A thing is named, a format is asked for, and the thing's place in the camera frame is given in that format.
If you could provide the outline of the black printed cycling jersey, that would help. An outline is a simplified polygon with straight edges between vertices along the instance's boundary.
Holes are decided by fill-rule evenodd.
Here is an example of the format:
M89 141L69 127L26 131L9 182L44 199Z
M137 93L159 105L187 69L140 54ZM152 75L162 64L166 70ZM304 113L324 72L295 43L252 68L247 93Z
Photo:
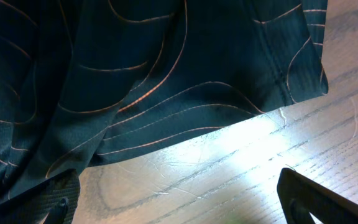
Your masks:
M0 203L325 95L327 7L0 1Z

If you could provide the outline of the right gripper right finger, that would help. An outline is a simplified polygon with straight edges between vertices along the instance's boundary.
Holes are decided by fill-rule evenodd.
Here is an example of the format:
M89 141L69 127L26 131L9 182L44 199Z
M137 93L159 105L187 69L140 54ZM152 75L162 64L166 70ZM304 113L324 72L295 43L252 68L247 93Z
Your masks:
M277 193L287 223L358 223L358 204L289 168L283 168Z

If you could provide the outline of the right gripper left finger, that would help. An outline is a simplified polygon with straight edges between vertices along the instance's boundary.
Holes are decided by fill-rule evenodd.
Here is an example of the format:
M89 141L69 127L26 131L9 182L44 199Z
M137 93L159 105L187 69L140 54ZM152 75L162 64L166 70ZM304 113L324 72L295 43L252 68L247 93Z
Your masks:
M69 169L0 204L0 223L71 224L80 181Z

